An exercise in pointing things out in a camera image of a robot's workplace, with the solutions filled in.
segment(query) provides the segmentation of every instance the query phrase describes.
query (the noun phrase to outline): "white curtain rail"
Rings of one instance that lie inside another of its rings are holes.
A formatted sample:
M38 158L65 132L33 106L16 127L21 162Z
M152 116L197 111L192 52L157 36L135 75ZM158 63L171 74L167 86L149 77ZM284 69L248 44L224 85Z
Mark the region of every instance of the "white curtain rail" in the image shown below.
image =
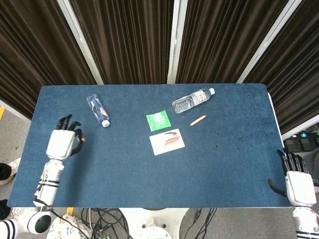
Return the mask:
M316 115L315 117L312 117L311 119L307 120L306 122L300 124L299 126L293 128L292 130L284 133L282 135L283 140L290 138L291 136L293 136L296 133L299 133L300 131L314 125L315 123L319 122L319 115Z
M80 50L84 56L84 59L86 63L88 64L90 71L93 75L94 80L96 81L96 84L103 85L103 80L101 78L100 72L95 64L95 61L93 59L92 53L90 51L90 48L88 46L88 43L86 42L86 39L84 37L84 34L82 32L81 26L79 24L79 21L73 11L73 8L71 6L71 3L69 0L57 0L57 3L60 6L60 9L65 17L65 20L67 21L73 36L78 43Z
M267 35L265 36L264 40L261 42L259 47L257 48L256 52L254 53L253 57L250 59L249 63L247 64L245 70L240 75L240 77L237 80L237 83L243 83L248 74L251 72L251 70L254 68L258 60L261 58L261 56L264 54L264 52L267 50L267 48L270 46L272 41L275 39L277 34L280 32L280 30L283 28L283 26L286 24L288 19L291 17L291 15L295 12L299 4L302 2L302 0L289 0L282 10L282 12L279 14L278 18L274 22L273 26L268 31Z
M171 25L167 83L175 84L188 0L175 0Z

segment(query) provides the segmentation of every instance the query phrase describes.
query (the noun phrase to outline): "blue table mat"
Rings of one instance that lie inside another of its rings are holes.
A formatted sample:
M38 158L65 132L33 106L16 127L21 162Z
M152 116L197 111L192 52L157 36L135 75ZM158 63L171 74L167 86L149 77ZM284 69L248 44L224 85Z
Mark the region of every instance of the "blue table mat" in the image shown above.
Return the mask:
M205 103L176 114L171 103L198 89ZM97 94L111 125L94 118L86 97ZM146 115L166 110L171 127L151 132ZM82 150L64 162L56 207L288 207L267 179L284 188L281 138L261 84L43 87L9 206L32 207L46 148L58 120L82 123ZM202 115L207 117L190 127ZM149 136L179 128L185 147L154 156Z

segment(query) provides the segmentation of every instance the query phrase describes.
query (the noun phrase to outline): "curtain fold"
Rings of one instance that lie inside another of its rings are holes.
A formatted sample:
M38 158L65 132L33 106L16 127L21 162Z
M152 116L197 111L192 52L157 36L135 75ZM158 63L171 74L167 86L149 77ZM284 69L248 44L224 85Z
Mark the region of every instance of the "curtain fold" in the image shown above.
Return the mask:
M302 1L245 83L263 83L282 133L319 114L319 1Z
M96 84L55 0L0 2L0 98L31 118L45 85Z
M71 0L105 84L165 84L173 0Z
M177 83L235 83L287 0L188 0Z

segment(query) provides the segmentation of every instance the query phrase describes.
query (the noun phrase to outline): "robot finger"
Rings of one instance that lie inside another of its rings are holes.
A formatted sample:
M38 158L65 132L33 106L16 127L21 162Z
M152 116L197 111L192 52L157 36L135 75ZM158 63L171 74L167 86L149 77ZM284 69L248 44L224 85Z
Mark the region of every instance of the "robot finger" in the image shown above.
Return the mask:
M71 117L72 117L72 115L68 115L67 117L64 118L64 120L62 121L62 124L61 124L61 129L62 130L66 130L66 128L68 127L69 120L70 120Z
M296 166L296 170L297 170L298 172L302 172L299 159L297 158L297 156L296 156L294 153L291 153L291 155L292 155L292 157L293 157L293 160L294 160L294 163L295 163L295 166Z
M298 155L298 154L297 154L297 159L298 159L299 162L300 162L301 171L302 171L303 173L308 173L308 169L307 169L307 166L306 166L306 164L305 164L305 162L304 162L304 159L303 159L300 155Z
M287 171L290 171L290 166L289 166L287 157L286 157L286 155L285 155L284 153L282 153L280 150L277 150L277 153L278 153L279 156L280 156L281 163L282 163L283 170L284 170L284 174L285 174L285 176L286 176Z
M63 117L62 119L59 120L59 123L57 124L56 128L57 130L61 129L61 125L62 125L62 122L65 120L65 117Z
M83 146L82 130L78 128L78 129L74 130L74 132L75 132L75 136L79 136L79 144L78 144L78 146L75 149L72 150L71 156L73 154L78 153L81 150L82 146Z
M268 184L275 193L278 193L279 195L285 198L287 197L287 192L285 190L278 188L271 179L268 179Z
M78 121L73 122L70 127L68 128L69 131L73 131L76 126L81 126L81 123Z
M289 163L289 166L290 166L290 170L291 171L295 171L296 170L296 166L295 166L295 163L294 163L294 160L293 160L293 157L292 157L291 153L286 148L284 148L284 152L285 152L285 154L287 156L287 160L288 160L288 163Z

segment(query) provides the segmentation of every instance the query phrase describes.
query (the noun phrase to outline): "black cable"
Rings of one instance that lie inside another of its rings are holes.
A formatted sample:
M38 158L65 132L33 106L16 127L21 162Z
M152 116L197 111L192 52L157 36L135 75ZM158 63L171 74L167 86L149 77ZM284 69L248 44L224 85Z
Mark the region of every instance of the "black cable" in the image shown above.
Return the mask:
M314 131L318 130L317 125L312 125L306 129L304 129L303 131L301 131L301 133L312 133Z
M186 236L187 236L187 234L188 234L188 231L189 231L189 230L192 228L192 226L197 222L199 216L201 215L201 210L202 210L202 208L200 208L200 209L197 211L197 213L196 213L196 215L195 215L195 218L194 218L194 221L193 221L193 224L187 229L186 234L185 234L185 236L184 236L184 239L186 238Z
M81 220L85 225L89 225L89 223L87 222L87 217L86 217L86 219L84 219L84 213L86 211L86 214L87 214L88 210L89 210L89 208L83 208L81 211ZM120 224L121 227L124 229L124 231L127 234L127 239L133 239L132 236L130 235L130 232L128 229L128 223L127 223L123 213L119 209L117 209L117 208L110 208L110 209L108 209L108 208L103 208L103 209L91 208L91 210L96 212L99 215L98 220L94 223L94 228L92 231L91 238L96 238L96 234L97 234L98 230L105 231L108 228L112 228L112 230L114 231L115 237L118 237L113 225ZM118 212L120 214L120 218L117 218L111 212ZM108 222L106 219L103 218L105 215L111 216L114 219L114 221Z
M186 238L189 229L191 229L191 227L194 226L194 225L195 225L195 223L193 223L193 224L187 229L186 234L185 234L185 236L184 236L184 239Z
M113 226L113 225L111 225L111 228L112 228L112 230L113 230L113 232L114 232L114 234L115 234L116 239L119 239L119 237L118 237L118 235L116 234L116 231L115 231L115 229L114 229L114 226Z
M199 237L202 233L204 233L203 236L202 236L202 239L205 238L206 233L207 233L207 228L208 228L210 222L212 221L213 217L215 216L216 211L217 211L217 208L213 208L213 209L211 208L211 209L209 210L209 212L208 212L208 214L207 214L207 217L206 217L206 219L205 219L205 223L204 223L203 226L200 228L200 230L199 230L199 232L197 233L195 239L198 239L198 237Z
M84 232L79 229L78 227L74 226L72 223L70 223L68 220L64 219L63 217L59 216L55 211L52 210L52 214L54 214L55 216L57 216L59 219L62 219L64 221L66 221L68 224L70 224L72 227L76 228L77 230L79 230L87 239L89 239L85 234Z

